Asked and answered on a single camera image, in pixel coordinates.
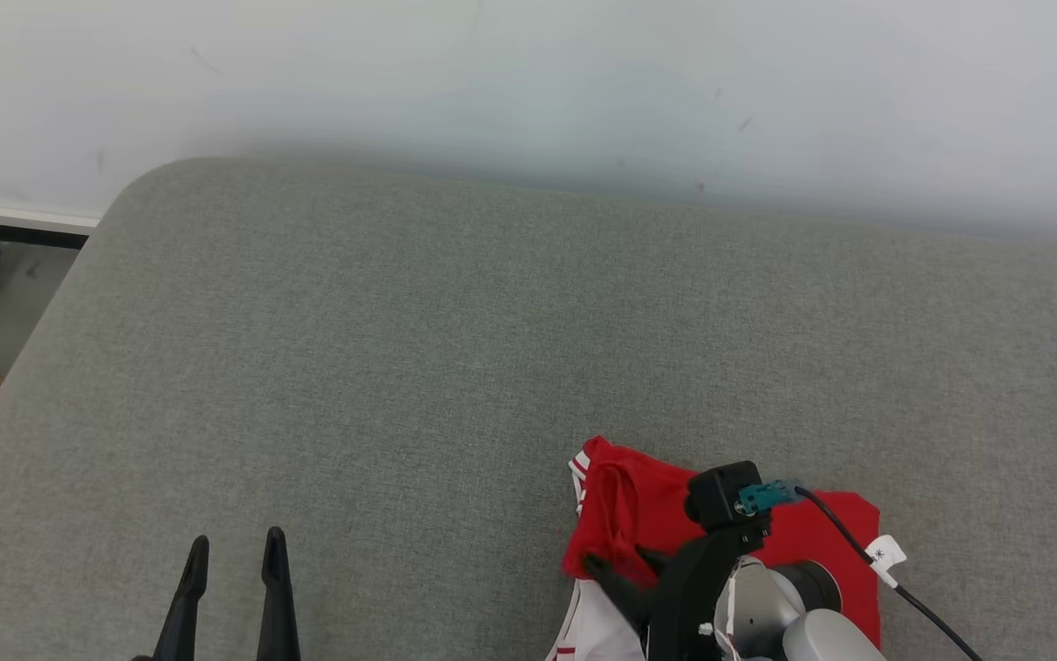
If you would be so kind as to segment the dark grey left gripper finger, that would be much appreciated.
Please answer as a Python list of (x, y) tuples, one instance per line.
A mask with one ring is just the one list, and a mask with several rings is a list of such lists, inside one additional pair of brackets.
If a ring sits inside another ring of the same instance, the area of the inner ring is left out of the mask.
[(198, 536), (189, 548), (170, 610), (159, 635), (153, 661), (194, 661), (197, 613), (200, 600), (208, 590), (209, 549), (207, 536)]
[(288, 540), (284, 531), (277, 526), (268, 528), (261, 581), (266, 594), (258, 637), (258, 661), (301, 661)]

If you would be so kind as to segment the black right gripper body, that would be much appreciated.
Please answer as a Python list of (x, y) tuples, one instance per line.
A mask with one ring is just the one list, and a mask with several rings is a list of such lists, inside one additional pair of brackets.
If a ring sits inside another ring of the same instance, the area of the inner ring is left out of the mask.
[(769, 518), (757, 518), (683, 545), (651, 599), (648, 661), (725, 661), (715, 634), (701, 634), (700, 626), (713, 622), (737, 561), (762, 548), (769, 528)]

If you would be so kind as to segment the dark wall baseboard strip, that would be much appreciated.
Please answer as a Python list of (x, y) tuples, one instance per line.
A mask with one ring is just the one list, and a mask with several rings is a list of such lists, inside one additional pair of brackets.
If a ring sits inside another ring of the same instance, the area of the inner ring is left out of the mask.
[(91, 218), (0, 209), (0, 242), (82, 250), (95, 229)]

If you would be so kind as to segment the red basketball jersey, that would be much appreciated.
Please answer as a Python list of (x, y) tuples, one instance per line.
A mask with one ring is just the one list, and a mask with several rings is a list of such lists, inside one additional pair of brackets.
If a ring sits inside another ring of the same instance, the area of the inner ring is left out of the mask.
[[(703, 535), (684, 507), (693, 472), (616, 446), (601, 436), (587, 440), (568, 467), (576, 528), (561, 568), (574, 585), (545, 661), (642, 661), (637, 637), (581, 562), (595, 554), (638, 586), (653, 586), (657, 573), (641, 551), (670, 556)], [(769, 536), (756, 556), (767, 566), (817, 562), (836, 580), (843, 616), (880, 645), (877, 577), (829, 521), (829, 513), (838, 516), (857, 543), (867, 545), (880, 535), (880, 512), (867, 499), (851, 492), (822, 492), (819, 504), (801, 499), (776, 507)]]

